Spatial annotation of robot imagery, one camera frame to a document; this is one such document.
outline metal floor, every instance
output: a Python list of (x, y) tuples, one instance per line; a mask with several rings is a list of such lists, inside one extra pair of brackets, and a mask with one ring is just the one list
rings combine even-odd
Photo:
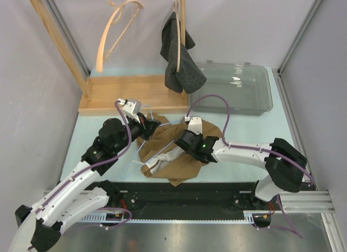
[[(129, 223), (106, 231), (98, 225), (79, 223), (71, 227), (51, 252), (203, 252), (203, 251), (332, 251), (320, 214), (291, 214), (304, 236), (278, 230), (256, 231), (243, 224)], [(288, 226), (283, 215), (272, 225)]]

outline brown cloth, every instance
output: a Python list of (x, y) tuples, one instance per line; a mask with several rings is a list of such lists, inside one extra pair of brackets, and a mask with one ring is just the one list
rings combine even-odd
[[(153, 116), (154, 119), (159, 120), (162, 124), (169, 122), (165, 116), (157, 114), (153, 114)], [(171, 142), (179, 132), (187, 128), (188, 125), (186, 123), (180, 123), (178, 125), (168, 124), (158, 127), (154, 132), (152, 138), (147, 141), (139, 151), (141, 162), (144, 163), (148, 161), (152, 156), (154, 156), (169, 142)], [(221, 130), (217, 126), (205, 120), (202, 120), (202, 132), (205, 137), (208, 135), (214, 137), (222, 137)], [(142, 138), (137, 139), (138, 147), (143, 143), (143, 141), (144, 140)], [(167, 153), (174, 149), (176, 146), (176, 144), (172, 143), (161, 153)], [(201, 166), (203, 165), (205, 164), (200, 161), (194, 160), (189, 154), (184, 153), (174, 161), (167, 164), (167, 166), (155, 172), (154, 175), (152, 175), (150, 168), (148, 168), (147, 165), (142, 166), (141, 172), (146, 177), (166, 178), (173, 186), (177, 186), (185, 180), (195, 178), (200, 172)]]

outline wooden rack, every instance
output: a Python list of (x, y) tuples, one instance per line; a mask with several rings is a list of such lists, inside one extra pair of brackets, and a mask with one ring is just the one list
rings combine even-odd
[[(166, 88), (164, 74), (88, 77), (85, 80), (43, 0), (30, 1), (83, 92), (79, 106), (81, 115), (117, 114), (114, 108), (117, 98), (137, 99), (157, 113), (185, 113), (188, 110), (187, 95)], [(185, 45), (185, 0), (181, 0), (181, 43)]]

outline wooden tray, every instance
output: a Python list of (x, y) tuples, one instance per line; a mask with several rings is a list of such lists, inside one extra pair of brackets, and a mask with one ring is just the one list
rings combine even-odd
[(87, 86), (91, 96), (82, 95), (81, 115), (117, 115), (114, 103), (118, 98), (136, 99), (150, 105), (153, 112), (162, 114), (186, 113), (187, 98), (169, 90), (164, 75), (89, 77)]

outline white table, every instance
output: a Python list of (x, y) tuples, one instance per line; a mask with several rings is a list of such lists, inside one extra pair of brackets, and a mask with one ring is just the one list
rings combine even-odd
[[(266, 68), (269, 74), (269, 81), (273, 100), (273, 109), (261, 116), (231, 115), (226, 138), (229, 141), (240, 143), (261, 144), (272, 143), (274, 138), (284, 138), (293, 145), (290, 129), (286, 120), (285, 112), (280, 100), (280, 95), (275, 83), (271, 68)], [(138, 75), (138, 74), (160, 74), (163, 71), (154, 69), (145, 70), (118, 70), (111, 69), (103, 75)], [(199, 115), (202, 119), (209, 121), (221, 130), (223, 129), (226, 114), (192, 112)], [(170, 122), (181, 120), (184, 114), (168, 114), (166, 117)], [(66, 161), (63, 167), (61, 179), (64, 179), (80, 161), (81, 156), (91, 146), (93, 140), (98, 135), (102, 123), (110, 117), (86, 117), (78, 116)], [(137, 150), (137, 144), (132, 143), (128, 152), (123, 155), (102, 177), (113, 182), (147, 182), (160, 183), (168, 182), (166, 179), (152, 179), (144, 177), (140, 170), (135, 171), (130, 176), (122, 179), (120, 176), (123, 168), (128, 164)], [(133, 171), (139, 165), (133, 163), (127, 172)], [(258, 167), (237, 164), (237, 163), (210, 163), (201, 168), (199, 175), (187, 182), (254, 182), (267, 175), (265, 170)]]

